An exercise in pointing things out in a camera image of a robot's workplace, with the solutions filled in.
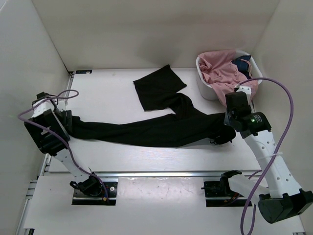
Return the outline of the black trousers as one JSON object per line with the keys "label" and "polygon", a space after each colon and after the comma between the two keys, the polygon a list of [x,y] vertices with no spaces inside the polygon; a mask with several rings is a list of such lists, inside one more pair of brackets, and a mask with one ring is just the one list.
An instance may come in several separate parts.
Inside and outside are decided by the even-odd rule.
{"label": "black trousers", "polygon": [[73,116],[69,135],[145,147],[180,147],[203,139],[221,145],[236,137],[235,130],[224,124],[224,113],[204,114],[180,93],[186,84],[169,65],[135,80],[134,86],[144,111],[170,108],[173,113],[127,124],[84,122]]}

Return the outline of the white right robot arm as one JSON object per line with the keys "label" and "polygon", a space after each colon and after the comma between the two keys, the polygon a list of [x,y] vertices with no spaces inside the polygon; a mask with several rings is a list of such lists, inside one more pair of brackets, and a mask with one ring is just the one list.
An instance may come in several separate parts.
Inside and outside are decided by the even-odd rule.
{"label": "white right robot arm", "polygon": [[313,203],[313,193],[304,191],[294,179],[282,155],[275,149],[271,125],[261,112],[253,113],[244,92],[226,94],[226,123],[241,134],[252,150],[267,187],[258,186],[239,172],[220,182],[222,194],[237,192],[244,197],[252,194],[266,222],[273,224],[301,215]]}

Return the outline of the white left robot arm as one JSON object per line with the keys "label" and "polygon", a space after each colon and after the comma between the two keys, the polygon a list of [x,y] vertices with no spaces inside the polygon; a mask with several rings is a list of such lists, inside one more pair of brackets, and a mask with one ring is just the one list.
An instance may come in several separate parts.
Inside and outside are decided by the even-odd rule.
{"label": "white left robot arm", "polygon": [[70,97],[41,92],[36,95],[32,107],[18,115],[38,149],[57,159],[74,177],[70,186],[91,197],[108,199],[103,181],[90,169],[75,159],[69,146],[68,132],[72,129],[71,111],[66,109]]}

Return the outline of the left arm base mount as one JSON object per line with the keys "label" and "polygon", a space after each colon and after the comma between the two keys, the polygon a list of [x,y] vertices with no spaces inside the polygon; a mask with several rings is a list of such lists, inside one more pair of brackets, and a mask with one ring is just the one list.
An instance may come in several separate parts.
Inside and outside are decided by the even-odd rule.
{"label": "left arm base mount", "polygon": [[117,181],[104,181],[104,186],[94,180],[87,180],[84,186],[82,183],[71,181],[69,184],[74,189],[72,204],[84,206],[115,206],[118,191]]}

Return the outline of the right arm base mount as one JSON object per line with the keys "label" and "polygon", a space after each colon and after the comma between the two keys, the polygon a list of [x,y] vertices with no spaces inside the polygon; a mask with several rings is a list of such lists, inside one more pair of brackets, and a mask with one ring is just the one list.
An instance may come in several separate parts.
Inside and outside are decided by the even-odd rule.
{"label": "right arm base mount", "polygon": [[213,207],[243,207],[246,198],[235,192],[226,193],[218,181],[204,181],[204,190],[207,208]]}

